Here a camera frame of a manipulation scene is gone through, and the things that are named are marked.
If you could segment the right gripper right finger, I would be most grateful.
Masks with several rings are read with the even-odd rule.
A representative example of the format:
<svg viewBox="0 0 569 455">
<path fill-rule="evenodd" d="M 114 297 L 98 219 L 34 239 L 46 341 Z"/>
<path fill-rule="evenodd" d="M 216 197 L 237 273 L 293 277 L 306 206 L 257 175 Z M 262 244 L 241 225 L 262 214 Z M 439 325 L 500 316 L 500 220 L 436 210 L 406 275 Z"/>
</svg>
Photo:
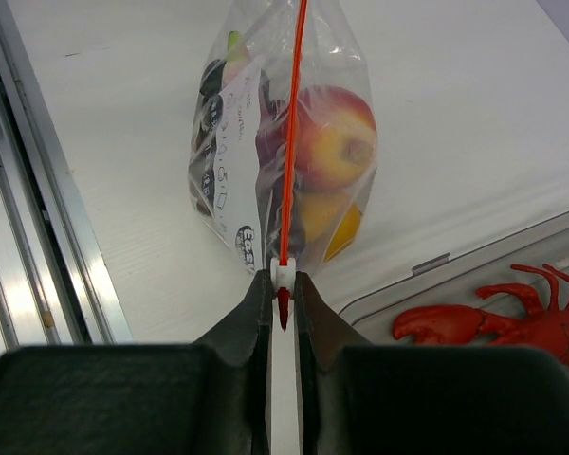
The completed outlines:
<svg viewBox="0 0 569 455">
<path fill-rule="evenodd" d="M 299 273 L 304 454 L 569 454 L 569 368 L 527 346 L 372 344 Z"/>
</svg>

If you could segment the yellow toy potato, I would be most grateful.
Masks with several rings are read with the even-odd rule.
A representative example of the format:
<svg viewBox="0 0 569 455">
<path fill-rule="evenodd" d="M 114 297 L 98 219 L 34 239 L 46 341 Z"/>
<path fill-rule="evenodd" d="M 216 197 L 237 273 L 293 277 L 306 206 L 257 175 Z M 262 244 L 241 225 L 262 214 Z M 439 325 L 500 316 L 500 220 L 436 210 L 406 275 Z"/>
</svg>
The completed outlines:
<svg viewBox="0 0 569 455">
<path fill-rule="evenodd" d="M 317 259 L 328 262 L 354 242 L 362 211 L 346 191 L 301 192 L 296 204 L 305 244 Z"/>
</svg>

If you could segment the purple toy eggplant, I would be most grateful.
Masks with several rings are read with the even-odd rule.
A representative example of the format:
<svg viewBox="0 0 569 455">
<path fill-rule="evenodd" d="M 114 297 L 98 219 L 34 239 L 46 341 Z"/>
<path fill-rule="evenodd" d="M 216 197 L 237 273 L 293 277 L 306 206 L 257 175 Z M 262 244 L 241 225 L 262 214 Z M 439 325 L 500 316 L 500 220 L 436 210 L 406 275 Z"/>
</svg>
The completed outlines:
<svg viewBox="0 0 569 455">
<path fill-rule="evenodd" d="M 224 90 L 250 62 L 251 57 L 247 45 L 243 41 L 243 34 L 237 30 L 230 31 L 227 41 L 227 56 L 221 77 L 221 90 Z"/>
</svg>

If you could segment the clear zip top bag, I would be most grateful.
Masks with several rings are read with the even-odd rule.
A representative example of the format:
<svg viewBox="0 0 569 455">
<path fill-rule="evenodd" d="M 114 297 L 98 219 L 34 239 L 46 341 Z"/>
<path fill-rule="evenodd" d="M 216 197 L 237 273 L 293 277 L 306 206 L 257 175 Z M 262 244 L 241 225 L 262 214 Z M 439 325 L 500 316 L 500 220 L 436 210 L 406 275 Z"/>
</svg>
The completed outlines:
<svg viewBox="0 0 569 455">
<path fill-rule="evenodd" d="M 311 273 L 352 244 L 378 134 L 337 1 L 235 1 L 199 82 L 188 167 L 206 224 L 249 273 Z"/>
</svg>

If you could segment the red toy tomato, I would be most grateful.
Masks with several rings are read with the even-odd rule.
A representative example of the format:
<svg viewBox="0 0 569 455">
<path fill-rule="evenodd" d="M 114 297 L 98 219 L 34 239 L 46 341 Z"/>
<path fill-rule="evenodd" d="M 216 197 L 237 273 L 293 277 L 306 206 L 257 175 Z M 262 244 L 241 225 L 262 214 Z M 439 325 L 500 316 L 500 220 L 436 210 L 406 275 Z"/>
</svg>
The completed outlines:
<svg viewBox="0 0 569 455">
<path fill-rule="evenodd" d="M 300 91 L 295 126 L 295 177 L 305 191 L 338 191 L 375 164 L 376 121 L 367 102 L 334 85 Z"/>
</svg>

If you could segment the dark purple toy grapes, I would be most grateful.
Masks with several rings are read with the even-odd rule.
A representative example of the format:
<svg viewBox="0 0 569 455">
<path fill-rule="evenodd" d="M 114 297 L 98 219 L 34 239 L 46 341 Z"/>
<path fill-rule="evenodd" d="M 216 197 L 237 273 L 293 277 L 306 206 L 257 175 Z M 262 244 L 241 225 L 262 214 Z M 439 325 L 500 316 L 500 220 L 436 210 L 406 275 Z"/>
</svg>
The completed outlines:
<svg viewBox="0 0 569 455">
<path fill-rule="evenodd" d="M 191 197 L 201 214 L 217 219 L 227 201 L 224 185 L 235 194 L 254 183 L 259 217 L 274 219 L 283 199 L 290 68 L 287 61 L 256 56 L 221 90 L 224 64 L 211 61 L 201 78 Z"/>
</svg>

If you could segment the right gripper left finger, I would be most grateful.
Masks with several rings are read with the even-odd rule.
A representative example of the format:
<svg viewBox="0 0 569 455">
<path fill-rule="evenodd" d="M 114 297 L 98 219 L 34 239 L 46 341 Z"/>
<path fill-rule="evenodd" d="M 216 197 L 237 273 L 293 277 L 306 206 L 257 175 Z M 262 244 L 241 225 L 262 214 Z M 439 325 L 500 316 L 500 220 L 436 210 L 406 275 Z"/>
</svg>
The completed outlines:
<svg viewBox="0 0 569 455">
<path fill-rule="evenodd" d="M 0 454 L 266 454 L 271 282 L 190 344 L 0 357 Z"/>
</svg>

